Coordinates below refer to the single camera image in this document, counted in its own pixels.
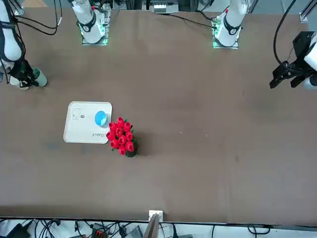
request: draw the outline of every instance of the white plate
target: white plate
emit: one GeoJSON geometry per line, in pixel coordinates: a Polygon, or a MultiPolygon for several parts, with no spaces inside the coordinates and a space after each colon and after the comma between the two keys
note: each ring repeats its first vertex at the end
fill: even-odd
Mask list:
{"type": "Polygon", "coordinates": [[[71,102],[68,106],[64,129],[64,141],[70,143],[106,144],[112,105],[102,102],[71,102]],[[107,115],[104,126],[95,123],[95,114],[104,111],[107,115]]]}

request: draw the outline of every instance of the red flower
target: red flower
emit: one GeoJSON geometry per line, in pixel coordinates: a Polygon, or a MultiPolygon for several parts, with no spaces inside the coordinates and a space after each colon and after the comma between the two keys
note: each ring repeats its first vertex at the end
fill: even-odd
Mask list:
{"type": "Polygon", "coordinates": [[[131,141],[133,139],[133,134],[132,132],[128,131],[126,134],[125,134],[125,137],[127,140],[131,141]]]}
{"type": "Polygon", "coordinates": [[[123,127],[124,126],[124,120],[123,120],[123,118],[118,118],[117,119],[117,125],[118,125],[118,127],[123,127]]]}
{"type": "Polygon", "coordinates": [[[115,130],[115,135],[120,137],[123,135],[123,129],[118,127],[116,130],[115,130]]]}
{"type": "Polygon", "coordinates": [[[110,143],[110,146],[113,149],[117,149],[119,147],[119,141],[117,139],[112,140],[111,143],[110,143]]]}
{"type": "Polygon", "coordinates": [[[130,124],[129,122],[126,122],[126,123],[124,124],[124,126],[123,126],[123,130],[124,130],[125,132],[128,132],[128,131],[130,131],[130,129],[131,129],[131,124],[130,124]]]}
{"type": "Polygon", "coordinates": [[[127,151],[134,151],[134,146],[133,146],[133,143],[131,141],[128,141],[126,144],[125,144],[125,148],[127,151]]]}
{"type": "Polygon", "coordinates": [[[108,140],[112,141],[115,139],[115,133],[114,131],[109,131],[107,134],[106,134],[108,140]]]}
{"type": "Polygon", "coordinates": [[[127,141],[127,139],[125,138],[124,135],[119,137],[119,144],[120,145],[124,145],[126,141],[127,141]]]}
{"type": "Polygon", "coordinates": [[[114,123],[114,122],[110,122],[109,123],[109,128],[110,128],[110,131],[113,131],[113,132],[115,132],[115,130],[117,129],[117,124],[116,123],[114,123]]]}
{"type": "Polygon", "coordinates": [[[124,148],[124,145],[120,145],[118,150],[119,150],[120,155],[125,155],[126,150],[124,148]]]}

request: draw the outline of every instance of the brown table surface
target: brown table surface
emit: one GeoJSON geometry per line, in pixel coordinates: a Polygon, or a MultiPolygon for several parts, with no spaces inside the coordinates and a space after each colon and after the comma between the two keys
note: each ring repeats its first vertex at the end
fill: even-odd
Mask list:
{"type": "MultiPolygon", "coordinates": [[[[25,16],[54,22],[51,8],[25,16]]],[[[168,221],[315,225],[317,93],[269,88],[280,19],[246,15],[239,50],[213,50],[210,29],[145,11],[119,12],[107,47],[81,45],[71,9],[55,36],[21,26],[49,84],[0,87],[0,215],[146,220],[157,209],[168,221]],[[65,143],[72,101],[111,102],[139,155],[65,143]]],[[[305,29],[286,18],[281,59],[305,29]]]]}

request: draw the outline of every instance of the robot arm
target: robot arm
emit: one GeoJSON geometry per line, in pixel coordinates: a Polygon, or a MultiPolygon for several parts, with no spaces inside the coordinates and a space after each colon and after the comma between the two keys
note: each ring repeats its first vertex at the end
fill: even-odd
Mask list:
{"type": "Polygon", "coordinates": [[[24,52],[10,9],[8,1],[0,0],[0,58],[6,62],[15,62],[21,60],[24,52]]]}
{"type": "Polygon", "coordinates": [[[236,43],[247,9],[245,0],[230,0],[230,6],[219,16],[221,26],[215,38],[220,44],[230,47],[236,43]]]}
{"type": "Polygon", "coordinates": [[[76,14],[85,40],[94,44],[106,34],[105,14],[97,9],[92,10],[89,0],[68,0],[76,14]]]}

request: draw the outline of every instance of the metal bracket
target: metal bracket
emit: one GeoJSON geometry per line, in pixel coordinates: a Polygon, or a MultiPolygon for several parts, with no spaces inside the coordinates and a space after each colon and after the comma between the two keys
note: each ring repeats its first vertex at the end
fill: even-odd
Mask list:
{"type": "Polygon", "coordinates": [[[156,210],[149,210],[149,221],[151,220],[152,216],[158,214],[159,222],[163,222],[163,211],[156,211],[156,210]]]}
{"type": "Polygon", "coordinates": [[[301,13],[299,13],[299,19],[301,20],[301,23],[307,23],[308,20],[307,20],[307,17],[303,17],[301,13]]]}

